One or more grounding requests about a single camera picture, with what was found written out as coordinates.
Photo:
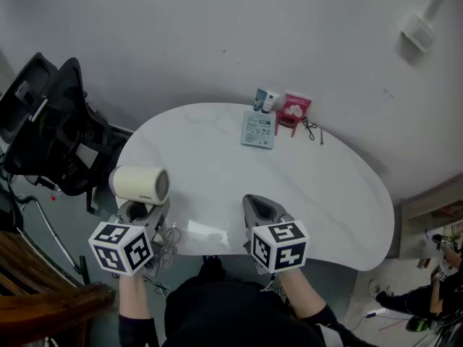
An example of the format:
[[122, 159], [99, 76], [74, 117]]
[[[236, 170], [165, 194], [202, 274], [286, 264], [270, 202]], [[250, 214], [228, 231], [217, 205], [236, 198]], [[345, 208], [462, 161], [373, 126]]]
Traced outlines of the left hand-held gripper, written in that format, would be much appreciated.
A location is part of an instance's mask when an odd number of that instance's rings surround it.
[[156, 276], [170, 199], [154, 207], [133, 204], [126, 201], [110, 221], [97, 226], [88, 242], [102, 270], [127, 276], [143, 271]]

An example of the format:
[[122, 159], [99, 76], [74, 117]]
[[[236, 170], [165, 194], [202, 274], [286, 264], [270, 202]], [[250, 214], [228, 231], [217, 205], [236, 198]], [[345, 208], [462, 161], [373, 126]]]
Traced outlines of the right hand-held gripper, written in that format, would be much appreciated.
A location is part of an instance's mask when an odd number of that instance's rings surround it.
[[301, 220], [260, 224], [264, 218], [286, 215], [282, 205], [268, 198], [246, 194], [242, 199], [248, 242], [258, 275], [277, 274], [302, 267], [307, 259], [310, 236]]

